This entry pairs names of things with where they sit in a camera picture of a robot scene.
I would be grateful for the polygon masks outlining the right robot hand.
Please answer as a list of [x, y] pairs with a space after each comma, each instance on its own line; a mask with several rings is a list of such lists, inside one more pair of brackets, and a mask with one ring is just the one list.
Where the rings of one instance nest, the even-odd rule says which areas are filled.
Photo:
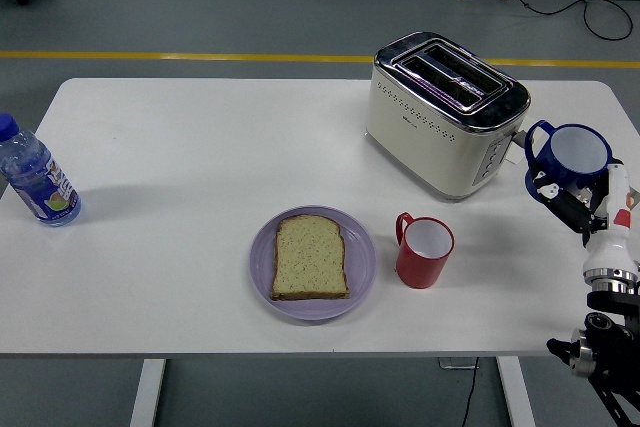
[[588, 190], [585, 202], [550, 176], [550, 170], [531, 157], [526, 178], [532, 197], [556, 218], [582, 236], [588, 255], [583, 278], [594, 291], [629, 293], [636, 289], [639, 269], [628, 251], [632, 197], [628, 172], [613, 160]]

